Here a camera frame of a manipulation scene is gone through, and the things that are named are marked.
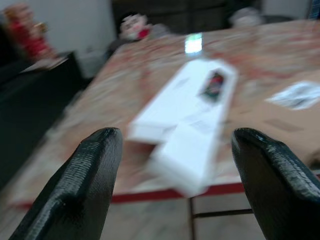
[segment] doll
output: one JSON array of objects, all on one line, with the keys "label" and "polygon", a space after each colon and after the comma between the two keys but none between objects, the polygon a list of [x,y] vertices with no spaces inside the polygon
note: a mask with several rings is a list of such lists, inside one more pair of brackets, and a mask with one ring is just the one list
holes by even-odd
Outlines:
[{"label": "doll", "polygon": [[25,3],[17,3],[7,7],[4,14],[8,28],[15,41],[22,47],[33,61],[55,59],[57,54],[44,37],[43,24],[35,24],[33,12]]},{"label": "doll", "polygon": [[147,17],[139,13],[128,14],[121,20],[120,38],[131,41],[138,41],[148,37],[151,24],[147,24]]}]

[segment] white wall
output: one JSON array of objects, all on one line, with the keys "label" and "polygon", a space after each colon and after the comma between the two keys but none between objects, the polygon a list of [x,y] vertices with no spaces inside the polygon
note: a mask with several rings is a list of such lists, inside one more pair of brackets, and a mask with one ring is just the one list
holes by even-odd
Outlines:
[{"label": "white wall", "polygon": [[305,19],[310,0],[263,0],[263,5],[263,12],[266,15],[284,15]]},{"label": "white wall", "polygon": [[17,2],[17,0],[0,0],[0,10],[15,2]]},{"label": "white wall", "polygon": [[46,22],[51,44],[79,56],[105,51],[115,38],[108,0],[28,0],[38,21]]}]

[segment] sticker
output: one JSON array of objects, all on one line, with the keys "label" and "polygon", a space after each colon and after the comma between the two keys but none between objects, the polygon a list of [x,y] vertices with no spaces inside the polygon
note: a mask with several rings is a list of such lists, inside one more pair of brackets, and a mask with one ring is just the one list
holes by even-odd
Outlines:
[{"label": "sticker", "polygon": [[222,74],[215,71],[210,73],[209,80],[205,85],[202,95],[207,99],[210,99],[212,102],[216,103],[220,100],[224,83],[225,77]]},{"label": "sticker", "polygon": [[269,103],[292,110],[308,109],[319,100],[320,84],[311,81],[297,82],[266,99]]}]

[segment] table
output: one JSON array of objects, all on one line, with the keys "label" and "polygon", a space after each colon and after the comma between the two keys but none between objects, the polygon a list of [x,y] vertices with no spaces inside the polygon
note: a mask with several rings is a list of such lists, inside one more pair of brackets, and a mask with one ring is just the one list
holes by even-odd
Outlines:
[{"label": "table", "polygon": [[[231,108],[250,103],[259,94],[303,71],[320,66],[320,23],[292,21],[202,34],[202,52],[185,53],[185,36],[169,36],[122,46],[111,57],[65,117],[49,133],[26,170],[6,193],[11,206],[29,206],[48,179],[82,139],[97,129],[127,124],[186,62],[222,58],[239,71]],[[243,192],[224,126],[219,153],[205,195]],[[113,192],[116,203],[181,197],[172,186],[145,171],[153,145],[125,141]]]}]

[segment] white box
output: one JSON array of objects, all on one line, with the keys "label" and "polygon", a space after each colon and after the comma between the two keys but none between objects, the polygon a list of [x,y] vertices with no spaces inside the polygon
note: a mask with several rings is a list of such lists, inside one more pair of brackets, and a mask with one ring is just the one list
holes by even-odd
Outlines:
[{"label": "white box", "polygon": [[178,122],[166,142],[154,150],[148,164],[149,171],[169,181],[186,197],[204,193],[210,184],[209,176],[213,174],[209,171],[214,171],[211,161],[218,153],[222,124],[238,78],[237,71],[223,61],[207,63],[208,73],[218,70],[225,76],[219,101],[212,105],[198,94],[194,100],[198,102],[197,111]]},{"label": "white box", "polygon": [[199,92],[211,70],[221,60],[193,60],[186,63],[128,126],[127,139],[148,144],[166,141],[178,122],[197,111]]}]

